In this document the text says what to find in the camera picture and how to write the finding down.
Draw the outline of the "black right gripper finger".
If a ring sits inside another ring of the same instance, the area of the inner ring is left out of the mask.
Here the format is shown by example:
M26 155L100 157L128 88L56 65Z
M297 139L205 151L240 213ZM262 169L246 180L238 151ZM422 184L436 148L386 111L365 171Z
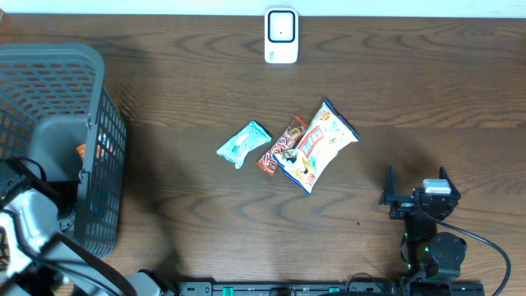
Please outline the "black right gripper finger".
M460 192L456 188L456 186L453 184L453 182L450 180L450 177L448 173L445 170L444 166L441 166L439 169L439 179L445 180L449 187L450 187L450 195L453 197L460 197Z
M393 198L395 196L395 179L393 175L393 169L389 167L387 169L385 184L382 189L383 198Z

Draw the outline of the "cream snack chips bag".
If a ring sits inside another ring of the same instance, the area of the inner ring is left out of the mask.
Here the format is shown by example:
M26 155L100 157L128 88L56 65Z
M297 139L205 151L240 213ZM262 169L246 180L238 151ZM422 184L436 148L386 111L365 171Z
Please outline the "cream snack chips bag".
M352 125L325 99L299 143L273 158L284 175L310 196L326 166L345 146L359 141Z

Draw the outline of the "orange Top chocolate bar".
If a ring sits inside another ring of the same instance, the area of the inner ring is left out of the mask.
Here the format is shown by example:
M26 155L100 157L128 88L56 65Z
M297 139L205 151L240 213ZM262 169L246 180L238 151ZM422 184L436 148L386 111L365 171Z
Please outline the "orange Top chocolate bar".
M273 176L278 166L274 155L294 148L308 127L309 124L296 114L271 148L260 157L256 163L257 166L265 173Z

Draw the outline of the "mint green wipes pack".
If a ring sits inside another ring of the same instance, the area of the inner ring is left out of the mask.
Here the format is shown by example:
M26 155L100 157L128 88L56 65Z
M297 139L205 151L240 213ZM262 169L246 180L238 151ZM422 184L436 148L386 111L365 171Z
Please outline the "mint green wipes pack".
M249 152L270 142L272 136L256 121L250 121L238 134L224 143L216 154L240 169Z

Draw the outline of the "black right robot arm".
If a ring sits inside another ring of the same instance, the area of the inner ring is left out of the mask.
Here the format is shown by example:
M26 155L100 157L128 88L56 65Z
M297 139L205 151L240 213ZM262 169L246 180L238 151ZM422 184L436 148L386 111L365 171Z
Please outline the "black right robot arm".
M427 178L409 196L396 193L392 169L387 170L380 203L390 208L392 220L403 220L405 235L400 256L408 263L410 280L417 282L449 281L460 276L467 243L437 225L458 205L461 194L445 169L438 178Z

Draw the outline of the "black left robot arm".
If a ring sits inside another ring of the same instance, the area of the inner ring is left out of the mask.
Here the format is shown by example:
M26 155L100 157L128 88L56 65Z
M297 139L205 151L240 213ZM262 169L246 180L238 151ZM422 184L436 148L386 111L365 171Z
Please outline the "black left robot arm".
M1 162L1 293L52 295L68 282L75 295L177 295L150 271L126 278L66 237L60 217L71 201L25 160Z

